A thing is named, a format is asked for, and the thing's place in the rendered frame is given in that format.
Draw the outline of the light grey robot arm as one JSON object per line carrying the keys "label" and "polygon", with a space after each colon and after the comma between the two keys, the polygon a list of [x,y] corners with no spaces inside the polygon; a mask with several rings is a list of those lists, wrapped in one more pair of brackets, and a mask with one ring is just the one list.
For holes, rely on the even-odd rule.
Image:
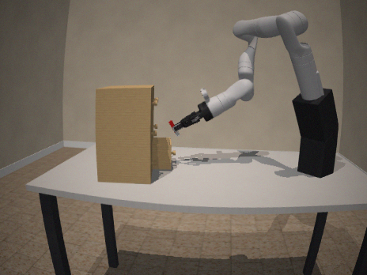
{"label": "light grey robot arm", "polygon": [[258,37],[271,38],[281,35],[286,50],[289,52],[302,98],[316,100],[323,96],[323,86],[312,49],[308,43],[299,43],[297,39],[297,36],[304,33],[307,28],[307,18],[303,13],[295,10],[279,16],[261,17],[235,23],[234,36],[248,42],[248,48],[240,56],[238,62],[239,81],[226,91],[211,98],[208,97],[206,89],[200,89],[213,117],[233,107],[239,99],[249,101],[254,96],[254,61]]}

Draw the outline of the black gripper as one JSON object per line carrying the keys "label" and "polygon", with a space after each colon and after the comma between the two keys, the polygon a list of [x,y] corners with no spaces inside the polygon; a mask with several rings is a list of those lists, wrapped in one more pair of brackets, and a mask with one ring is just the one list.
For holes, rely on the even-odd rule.
{"label": "black gripper", "polygon": [[175,124],[175,126],[172,127],[173,131],[176,132],[182,128],[187,128],[188,126],[199,122],[201,118],[204,118],[207,122],[214,118],[205,101],[198,104],[198,108],[199,111],[196,113],[193,111],[188,115],[188,117],[186,116],[184,119],[181,119],[177,125]]}

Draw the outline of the tan wooden chest of drawers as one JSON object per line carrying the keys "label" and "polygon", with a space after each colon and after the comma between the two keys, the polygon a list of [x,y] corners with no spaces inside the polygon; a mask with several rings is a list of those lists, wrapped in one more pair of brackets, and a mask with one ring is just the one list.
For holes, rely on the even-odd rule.
{"label": "tan wooden chest of drawers", "polygon": [[98,182],[151,184],[151,89],[96,89]]}

